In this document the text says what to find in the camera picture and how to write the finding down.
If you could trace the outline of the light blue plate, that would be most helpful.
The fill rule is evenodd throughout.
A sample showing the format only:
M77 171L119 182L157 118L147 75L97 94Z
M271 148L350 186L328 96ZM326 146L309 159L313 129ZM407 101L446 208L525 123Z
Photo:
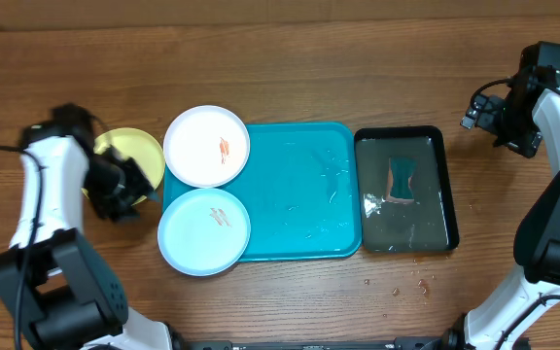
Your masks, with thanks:
M250 233L250 217L239 199L219 189L197 189L165 209L157 243L173 268L206 277L231 268L245 252Z

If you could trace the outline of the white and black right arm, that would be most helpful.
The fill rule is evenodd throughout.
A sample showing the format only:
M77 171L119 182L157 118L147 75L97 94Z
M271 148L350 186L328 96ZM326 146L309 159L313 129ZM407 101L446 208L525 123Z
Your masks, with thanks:
M560 67L524 63L505 83L504 101L474 95L462 125L492 117L497 138L507 141L534 132L546 145L553 178L518 227L509 275L429 349L527 349L522 335L560 302Z

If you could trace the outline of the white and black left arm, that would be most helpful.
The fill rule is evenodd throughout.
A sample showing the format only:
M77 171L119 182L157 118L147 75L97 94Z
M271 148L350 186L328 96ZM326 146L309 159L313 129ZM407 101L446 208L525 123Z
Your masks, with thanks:
M101 218L135 216L153 189L139 166L96 154L86 125L45 122L13 148L24 168L17 231L0 253L0 299L16 348L180 349L179 335L129 306L116 273L83 234L82 193Z

